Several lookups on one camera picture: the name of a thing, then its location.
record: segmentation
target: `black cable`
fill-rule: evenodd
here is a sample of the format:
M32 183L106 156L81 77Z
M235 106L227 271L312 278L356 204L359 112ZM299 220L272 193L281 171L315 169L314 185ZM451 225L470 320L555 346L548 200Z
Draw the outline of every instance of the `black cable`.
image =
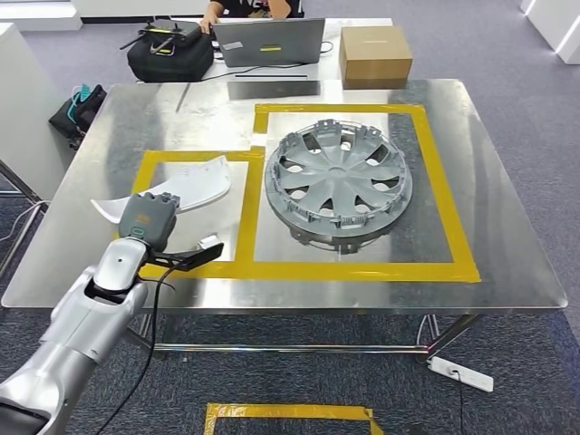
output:
M109 425L112 419L117 416L117 414L119 413L125 404L130 399L130 397L133 395L133 392L135 392L138 387L139 384L141 383L141 381L143 380L145 377L145 374L147 372L147 369L149 368L149 364L151 363L151 359L153 357L153 351L155 348L155 335L157 333L158 329L158 306L159 304L159 291L161 288L162 284L164 284L164 281L167 279L171 272L179 267L180 263L171 266L168 269L167 269L161 278L158 280L158 284L155 285L155 297L153 301L153 312L152 314L151 319L151 348L149 349L149 353L147 355L147 360L145 362L145 365L143 370L141 370L141 374L139 375L139 378L137 379L137 382L133 386L133 388L130 389L130 391L128 392L127 396L125 396L123 401L119 404L112 414L111 414L110 417L109 417L108 420L106 420L103 426L99 429L96 435L100 435L103 430L104 430L106 426Z
M459 420L461 424L461 435L463 435L465 433L463 431L463 389L461 387L461 375L457 370L453 370L453 373L456 373L457 378L459 379L459 401L459 406L461 407Z
M145 282L147 282L147 283L158 283L159 281L158 279L145 279L145 278L141 278L141 277L140 277L139 280L140 281L145 281ZM173 292L176 291L175 287L173 284L163 283L163 285L167 285L167 287L170 287L170 288L173 289Z
M248 69L244 70L244 71L230 71L230 72L226 72L226 73L224 73L224 74L214 75L214 76L212 76L212 77L206 77L204 79L201 79L200 82L206 82L207 80L219 79L219 77L225 77L226 75L245 74L245 73L249 73L250 71L257 70L259 68L279 68L279 69L281 69L281 70L287 70L289 68L296 68L297 66L302 66L302 65L306 65L306 63L295 63L295 64L293 64L293 65L262 65L262 66L253 66L252 68L248 68Z
M334 44L332 41L322 41L322 43L323 44L330 44L330 48L329 48L328 50L325 50L325 51L321 51L321 50L320 51L321 54L330 53L330 52L332 52L334 49Z

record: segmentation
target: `yellow tape on floor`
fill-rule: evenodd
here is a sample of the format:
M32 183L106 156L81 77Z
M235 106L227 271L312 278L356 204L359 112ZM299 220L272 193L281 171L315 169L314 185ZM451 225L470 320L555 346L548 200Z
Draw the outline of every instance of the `yellow tape on floor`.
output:
M219 418L327 419L368 421L370 435L383 435L373 419L373 410L362 406L249 405L208 403L203 435L214 435Z

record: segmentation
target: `laptop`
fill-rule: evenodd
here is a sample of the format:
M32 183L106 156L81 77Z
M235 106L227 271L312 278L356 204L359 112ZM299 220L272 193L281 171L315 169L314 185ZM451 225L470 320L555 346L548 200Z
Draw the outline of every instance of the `laptop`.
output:
M229 67L318 63L324 19L219 23L213 31Z

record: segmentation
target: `floor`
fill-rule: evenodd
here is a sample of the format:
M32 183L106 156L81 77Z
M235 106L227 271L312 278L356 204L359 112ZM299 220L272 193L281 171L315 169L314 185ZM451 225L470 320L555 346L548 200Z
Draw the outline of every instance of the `floor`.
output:
M567 292L564 314L489 317L447 355L493 376L496 391L464 388L465 433L580 433L580 67L560 62L516 0L323 0L308 16L391 17L404 28L415 78L465 83L498 153ZM133 82L118 47L139 24L85 25L76 33L26 34L39 62L68 95L80 82ZM2 199L0 235L22 203ZM0 245L3 255L6 244ZM7 279L0 285L5 288ZM449 323L451 319L442 319ZM180 319L176 340L247 343L397 343L419 318L204 316ZM0 379L33 351L48 316L2 311ZM99 368L73 414L69 433L92 433L135 379L144 355L121 343ZM385 433L460 433L459 384L412 358L377 355L170 356L155 361L108 433L202 433L207 402L330 403L373 408ZM368 433L362 423L238 419L219 433Z

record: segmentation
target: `person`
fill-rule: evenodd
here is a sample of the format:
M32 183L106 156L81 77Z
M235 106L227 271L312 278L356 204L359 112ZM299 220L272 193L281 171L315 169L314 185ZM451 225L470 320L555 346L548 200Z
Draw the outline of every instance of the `person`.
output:
M302 18L301 0L211 0L200 23L203 32L209 34L227 9L231 18Z

